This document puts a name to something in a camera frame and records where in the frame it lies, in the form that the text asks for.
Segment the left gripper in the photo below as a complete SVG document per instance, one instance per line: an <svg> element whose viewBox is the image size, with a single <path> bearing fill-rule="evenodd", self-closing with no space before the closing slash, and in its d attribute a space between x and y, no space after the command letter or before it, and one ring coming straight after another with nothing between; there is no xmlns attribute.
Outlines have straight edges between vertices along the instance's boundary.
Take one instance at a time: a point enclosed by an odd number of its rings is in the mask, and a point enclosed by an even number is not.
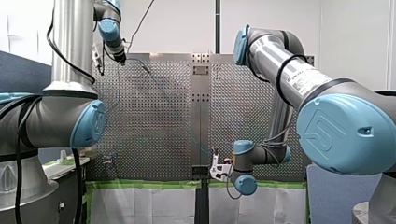
<svg viewBox="0 0 396 224"><path fill-rule="evenodd" d="M113 52L113 56L117 63L120 63L121 65L125 65L126 55L125 55L124 47L121 47L120 49L115 49Z"/></svg>

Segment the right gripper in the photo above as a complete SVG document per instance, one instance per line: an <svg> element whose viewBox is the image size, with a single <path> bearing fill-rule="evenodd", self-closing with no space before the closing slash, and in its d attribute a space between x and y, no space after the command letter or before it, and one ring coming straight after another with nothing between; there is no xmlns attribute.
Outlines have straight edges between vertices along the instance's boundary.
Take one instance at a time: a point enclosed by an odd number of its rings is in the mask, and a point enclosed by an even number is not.
<svg viewBox="0 0 396 224"><path fill-rule="evenodd" d="M233 171L233 160L231 158L225 158L222 164L222 172L229 175Z"/></svg>

